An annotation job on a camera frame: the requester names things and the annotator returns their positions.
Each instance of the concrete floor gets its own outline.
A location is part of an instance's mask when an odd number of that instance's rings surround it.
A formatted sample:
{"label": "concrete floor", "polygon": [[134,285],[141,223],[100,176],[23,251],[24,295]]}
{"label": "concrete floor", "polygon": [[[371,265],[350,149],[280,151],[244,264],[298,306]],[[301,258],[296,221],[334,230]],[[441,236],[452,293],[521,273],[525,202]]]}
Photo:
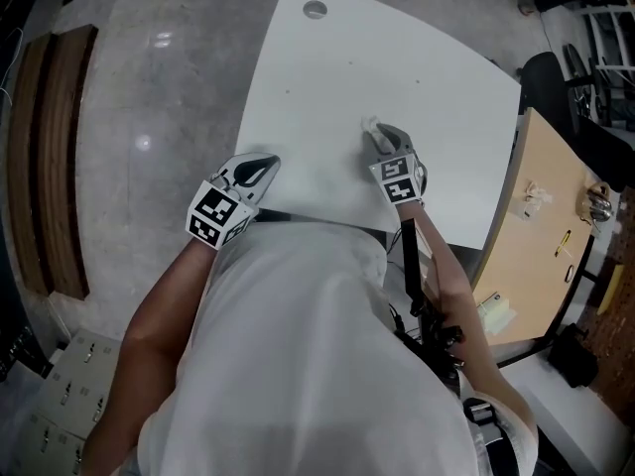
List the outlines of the concrete floor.
{"label": "concrete floor", "polygon": [[[52,13],[60,1],[40,0],[25,35],[88,23],[99,28],[76,155],[91,294],[86,301],[58,294],[42,300],[19,286],[37,332],[57,329],[58,315],[70,332],[82,326],[121,338],[188,240],[184,217],[201,179],[233,154],[277,0],[74,0]],[[510,74],[550,49],[546,35],[561,59],[565,43],[589,56],[581,18],[565,8],[544,14],[543,26],[539,15],[523,17],[516,0],[378,1],[450,34]],[[3,219],[7,224],[6,207]]]}

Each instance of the wooden table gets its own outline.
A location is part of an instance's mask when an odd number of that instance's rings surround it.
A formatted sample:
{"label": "wooden table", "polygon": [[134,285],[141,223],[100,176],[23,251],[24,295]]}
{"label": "wooden table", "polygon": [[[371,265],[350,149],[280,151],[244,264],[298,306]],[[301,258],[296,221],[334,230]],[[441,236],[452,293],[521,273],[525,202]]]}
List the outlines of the wooden table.
{"label": "wooden table", "polygon": [[[553,196],[529,221],[516,214],[530,181]],[[578,197],[595,182],[590,170],[560,135],[530,109],[501,194],[497,215],[472,283],[477,303],[496,292],[509,299],[516,317],[490,344],[515,342],[545,334],[570,284],[565,276],[577,268],[591,227],[576,214]],[[567,231],[571,237],[558,257]]]}
{"label": "wooden table", "polygon": [[[303,11],[321,2],[326,14]],[[374,0],[279,0],[236,153],[277,154],[261,207],[394,233],[362,154],[362,119],[408,132],[426,210],[448,243],[482,249],[509,163],[519,84],[430,25]]]}

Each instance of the white tabletop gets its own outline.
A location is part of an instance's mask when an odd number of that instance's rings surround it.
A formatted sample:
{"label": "white tabletop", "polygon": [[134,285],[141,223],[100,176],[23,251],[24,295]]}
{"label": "white tabletop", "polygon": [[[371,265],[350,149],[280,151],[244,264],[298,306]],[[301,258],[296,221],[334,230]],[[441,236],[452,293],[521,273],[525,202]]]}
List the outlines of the white tabletop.
{"label": "white tabletop", "polygon": [[428,168],[426,209],[448,243],[481,249],[507,170],[520,86],[468,47],[373,0],[280,0],[236,153],[277,154],[261,207],[394,232],[363,164],[364,118],[408,132]]}

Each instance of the white t-shirt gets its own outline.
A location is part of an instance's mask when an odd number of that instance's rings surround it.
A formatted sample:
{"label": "white t-shirt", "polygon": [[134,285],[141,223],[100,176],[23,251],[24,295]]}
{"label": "white t-shirt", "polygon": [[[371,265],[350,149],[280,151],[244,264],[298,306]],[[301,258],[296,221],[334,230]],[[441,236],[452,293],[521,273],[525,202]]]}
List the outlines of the white t-shirt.
{"label": "white t-shirt", "polygon": [[[223,248],[141,474],[487,473],[459,400],[391,332],[385,272],[375,239],[337,225],[254,224]],[[530,475],[536,441],[497,410]]]}

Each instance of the black office chair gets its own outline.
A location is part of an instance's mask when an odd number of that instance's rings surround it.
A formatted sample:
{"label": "black office chair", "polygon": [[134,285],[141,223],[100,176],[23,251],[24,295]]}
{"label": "black office chair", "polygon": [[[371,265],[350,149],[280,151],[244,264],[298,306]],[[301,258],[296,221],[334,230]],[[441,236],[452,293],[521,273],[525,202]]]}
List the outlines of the black office chair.
{"label": "black office chair", "polygon": [[621,192],[635,186],[635,152],[588,118],[580,117],[556,55],[540,53],[521,70],[519,114],[533,107],[562,136],[575,154],[610,187]]}

